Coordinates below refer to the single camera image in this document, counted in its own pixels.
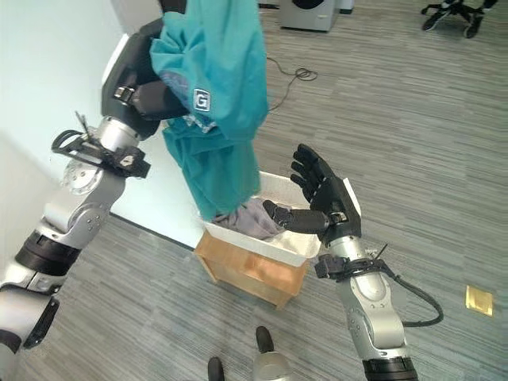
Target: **wooden stool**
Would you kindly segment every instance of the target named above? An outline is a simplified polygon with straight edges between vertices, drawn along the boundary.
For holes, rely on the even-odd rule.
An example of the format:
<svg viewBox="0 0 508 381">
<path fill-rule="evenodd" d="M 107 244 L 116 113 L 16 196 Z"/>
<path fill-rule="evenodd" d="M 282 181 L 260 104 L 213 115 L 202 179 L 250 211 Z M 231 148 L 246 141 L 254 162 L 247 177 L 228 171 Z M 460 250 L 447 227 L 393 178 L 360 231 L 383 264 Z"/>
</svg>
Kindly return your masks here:
<svg viewBox="0 0 508 381">
<path fill-rule="evenodd" d="M 277 310 L 298 295 L 307 270 L 307 261 L 293 267 L 213 238 L 208 232 L 194 253 L 215 283 L 232 284 L 275 304 Z"/>
</svg>

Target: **robotic arm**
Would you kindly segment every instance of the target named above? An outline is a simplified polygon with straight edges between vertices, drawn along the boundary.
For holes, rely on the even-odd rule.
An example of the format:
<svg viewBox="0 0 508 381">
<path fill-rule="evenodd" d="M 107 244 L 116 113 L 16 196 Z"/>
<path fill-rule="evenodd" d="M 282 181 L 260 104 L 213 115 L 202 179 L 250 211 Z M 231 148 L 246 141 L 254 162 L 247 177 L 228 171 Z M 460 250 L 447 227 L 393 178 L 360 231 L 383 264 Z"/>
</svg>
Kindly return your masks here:
<svg viewBox="0 0 508 381">
<path fill-rule="evenodd" d="M 65 131 L 52 145 L 72 160 L 0 282 L 0 380 L 9 381 L 22 348 L 44 339 L 59 307 L 54 295 L 123 193 L 125 179 L 148 174 L 139 142 L 160 120 L 187 114 L 152 70 L 148 50 L 161 28 L 162 21 L 154 21 L 124 41 L 102 88 L 100 126 L 92 129 L 79 116 L 85 133 Z"/>
<path fill-rule="evenodd" d="M 335 175 L 329 165 L 310 147 L 298 146 L 291 168 L 310 203 L 310 210 L 286 210 L 271 201 L 266 211 L 282 227 L 317 234 L 332 254 L 320 256 L 315 270 L 319 278 L 337 281 L 337 290 L 348 319 L 356 351 L 369 380 L 417 380 L 406 346 L 404 326 L 418 327 L 443 319 L 439 303 L 423 290 L 400 279 L 379 259 L 360 245 L 361 210 L 348 179 Z M 426 300 L 438 312 L 430 321 L 401 321 L 391 305 L 388 275 L 395 282 Z"/>
</svg>

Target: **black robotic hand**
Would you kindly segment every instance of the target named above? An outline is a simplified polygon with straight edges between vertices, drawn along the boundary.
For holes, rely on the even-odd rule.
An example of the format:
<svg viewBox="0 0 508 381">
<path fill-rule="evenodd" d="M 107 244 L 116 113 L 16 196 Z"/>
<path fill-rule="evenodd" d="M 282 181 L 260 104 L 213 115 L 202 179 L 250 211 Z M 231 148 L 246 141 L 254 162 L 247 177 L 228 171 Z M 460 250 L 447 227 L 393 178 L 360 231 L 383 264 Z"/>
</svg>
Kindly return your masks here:
<svg viewBox="0 0 508 381">
<path fill-rule="evenodd" d="M 361 237 L 360 206 L 347 179 L 310 147 L 300 144 L 291 164 L 298 175 L 291 180 L 301 188 L 310 210 L 286 210 L 271 201 L 264 203 L 270 217 L 287 230 L 317 234 L 324 243 L 344 236 Z"/>
</svg>

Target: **wire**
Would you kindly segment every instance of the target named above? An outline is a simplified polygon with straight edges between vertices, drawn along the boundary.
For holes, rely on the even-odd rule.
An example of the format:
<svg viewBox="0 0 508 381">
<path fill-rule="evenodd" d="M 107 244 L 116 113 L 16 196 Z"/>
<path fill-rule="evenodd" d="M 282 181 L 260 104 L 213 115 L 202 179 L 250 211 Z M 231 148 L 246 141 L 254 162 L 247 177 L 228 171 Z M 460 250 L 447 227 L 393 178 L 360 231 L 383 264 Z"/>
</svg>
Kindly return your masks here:
<svg viewBox="0 0 508 381">
<path fill-rule="evenodd" d="M 405 327 L 428 327 L 429 325 L 434 325 L 439 323 L 445 318 L 445 314 L 443 313 L 443 309 L 441 305 L 437 302 L 436 299 L 434 299 L 432 296 L 427 294 L 425 291 L 423 291 L 421 288 L 416 287 L 415 285 L 402 280 L 400 275 L 396 275 L 392 278 L 395 282 L 400 284 L 402 287 L 407 289 L 408 291 L 411 291 L 413 294 L 417 295 L 419 298 L 422 298 L 425 300 L 428 304 L 430 304 L 434 309 L 437 311 L 438 316 L 432 320 L 426 320 L 426 321 L 403 321 L 402 325 Z"/>
<path fill-rule="evenodd" d="M 274 62 L 277 65 L 277 68 L 279 69 L 279 71 L 281 73 L 283 73 L 284 75 L 290 75 L 290 76 L 293 77 L 293 79 L 287 84 L 286 93 L 283 96 L 283 98 L 280 100 L 279 103 L 277 103 L 275 106 L 270 108 L 270 111 L 278 109 L 284 103 L 284 101 L 286 100 L 287 96 L 289 95 L 289 90 L 291 88 L 291 85 L 293 84 L 293 82 L 296 79 L 299 79 L 300 81 L 314 81 L 319 76 L 317 71 L 312 71 L 312 70 L 309 70 L 309 69 L 305 69 L 304 67 L 300 67 L 300 68 L 296 69 L 294 71 L 294 73 L 290 73 L 289 71 L 284 71 L 282 69 L 282 67 L 280 66 L 280 64 L 276 60 L 274 60 L 273 58 L 267 57 L 267 60 L 271 61 L 271 62 Z"/>
<path fill-rule="evenodd" d="M 383 248 L 379 251 L 379 254 L 377 255 L 374 260 L 377 260 L 381 254 L 383 254 L 384 250 L 387 248 L 388 244 L 385 244 Z M 388 275 L 390 278 L 392 278 L 395 282 L 397 282 L 399 285 L 404 287 L 406 290 L 411 291 L 413 294 L 418 296 L 419 298 L 426 301 L 428 304 L 430 304 L 434 309 L 437 311 L 437 317 L 432 320 L 425 320 L 425 321 L 403 321 L 402 325 L 404 327 L 428 327 L 429 325 L 434 325 L 439 323 L 445 318 L 445 314 L 443 313 L 443 308 L 439 304 L 439 302 L 434 299 L 430 294 L 427 294 L 425 291 L 423 291 L 421 288 L 416 287 L 415 285 L 401 279 L 400 275 L 396 275 L 389 267 L 388 265 L 383 261 L 383 266 L 381 268 L 382 271 L 386 275 Z"/>
</svg>

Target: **teal shirt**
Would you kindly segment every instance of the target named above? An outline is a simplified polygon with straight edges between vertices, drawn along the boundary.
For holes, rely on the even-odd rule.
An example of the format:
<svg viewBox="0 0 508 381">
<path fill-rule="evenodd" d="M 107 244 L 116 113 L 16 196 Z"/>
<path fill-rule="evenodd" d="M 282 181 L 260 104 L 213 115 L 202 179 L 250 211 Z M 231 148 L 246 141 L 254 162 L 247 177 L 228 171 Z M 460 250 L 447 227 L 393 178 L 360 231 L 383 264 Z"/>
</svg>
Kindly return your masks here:
<svg viewBox="0 0 508 381">
<path fill-rule="evenodd" d="M 166 13 L 152 66 L 190 111 L 164 139 L 204 219 L 260 189 L 251 140 L 267 112 L 266 52 L 255 0 L 188 0 Z"/>
</svg>

